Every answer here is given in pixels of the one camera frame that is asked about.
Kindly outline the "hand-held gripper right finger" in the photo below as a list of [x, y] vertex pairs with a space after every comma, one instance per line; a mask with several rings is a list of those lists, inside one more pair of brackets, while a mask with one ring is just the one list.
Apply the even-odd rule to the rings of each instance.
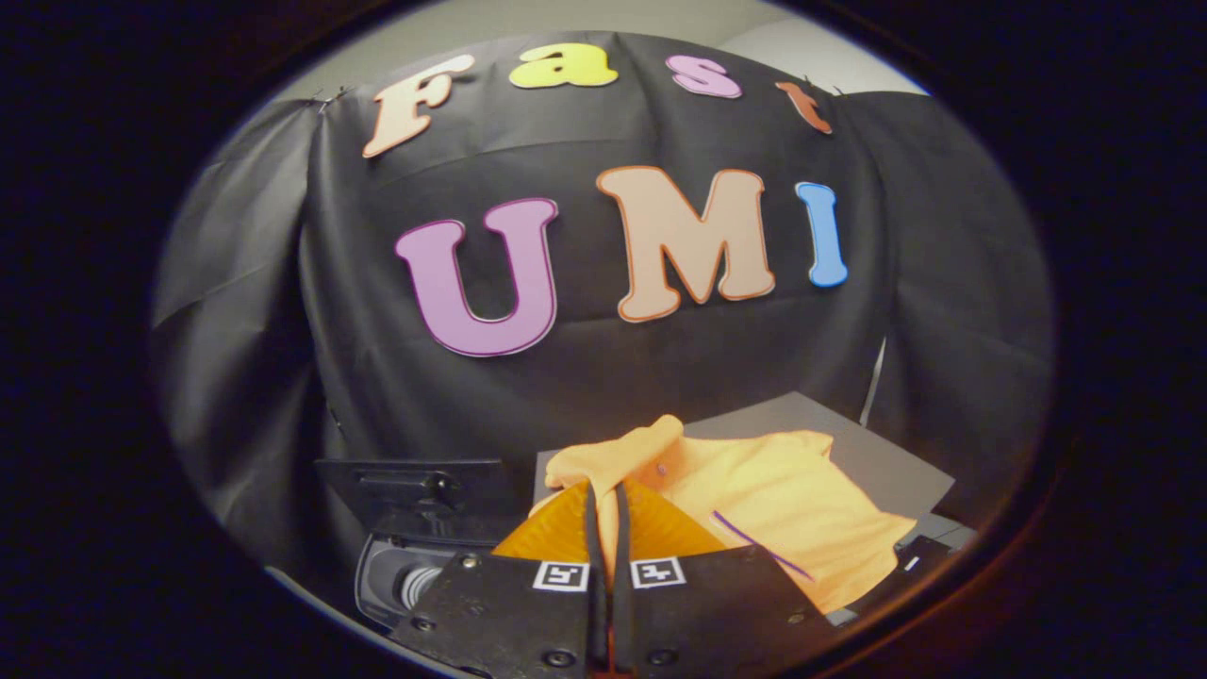
[[729, 549], [641, 482], [617, 490], [611, 663], [634, 678], [772, 678], [835, 628], [779, 560]]

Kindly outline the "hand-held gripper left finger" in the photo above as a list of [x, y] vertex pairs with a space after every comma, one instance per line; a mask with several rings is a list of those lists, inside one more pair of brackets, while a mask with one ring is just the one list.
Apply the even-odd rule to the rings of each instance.
[[610, 660], [606, 560], [590, 482], [561, 491], [521, 523], [560, 534], [568, 558], [457, 552], [389, 640], [444, 677], [591, 678]]

